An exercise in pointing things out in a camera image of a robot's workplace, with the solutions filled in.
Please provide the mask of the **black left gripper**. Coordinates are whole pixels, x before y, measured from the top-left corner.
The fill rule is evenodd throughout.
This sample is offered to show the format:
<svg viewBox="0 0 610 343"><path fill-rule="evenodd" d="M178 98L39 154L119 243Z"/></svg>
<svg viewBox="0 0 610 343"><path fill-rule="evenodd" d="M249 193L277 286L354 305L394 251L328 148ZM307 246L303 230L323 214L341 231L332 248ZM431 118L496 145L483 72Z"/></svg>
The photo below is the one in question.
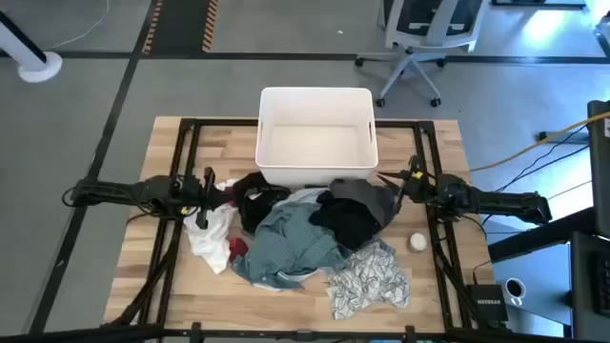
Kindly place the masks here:
<svg viewBox="0 0 610 343"><path fill-rule="evenodd" d="M185 218L193 217L194 223L200 230L208 228L207 210L214 189L215 173L211 167L204 169L203 180L193 175L186 176L183 182L183 191L187 194L188 204L186 206ZM213 206L218 208L223 205L232 206L234 192L232 189L215 190L217 197L213 200Z"/></svg>

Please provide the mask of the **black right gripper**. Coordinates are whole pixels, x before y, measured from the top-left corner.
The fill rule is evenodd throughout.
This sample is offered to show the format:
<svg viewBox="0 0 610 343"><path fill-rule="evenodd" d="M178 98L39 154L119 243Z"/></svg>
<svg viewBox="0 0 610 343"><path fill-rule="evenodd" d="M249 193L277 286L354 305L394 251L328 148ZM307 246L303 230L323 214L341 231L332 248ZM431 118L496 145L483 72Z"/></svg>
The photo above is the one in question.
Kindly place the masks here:
<svg viewBox="0 0 610 343"><path fill-rule="evenodd" d="M413 155L409 160L408 171L384 172L381 171L377 175L379 177L390 177L401 179L404 181L403 187L397 185L387 178L382 178L381 181L391 191L394 196L393 209L400 210L404 193L414 203L432 203L437 200L437 190L430 183L428 173L423 169L424 164L421 158Z"/></svg>

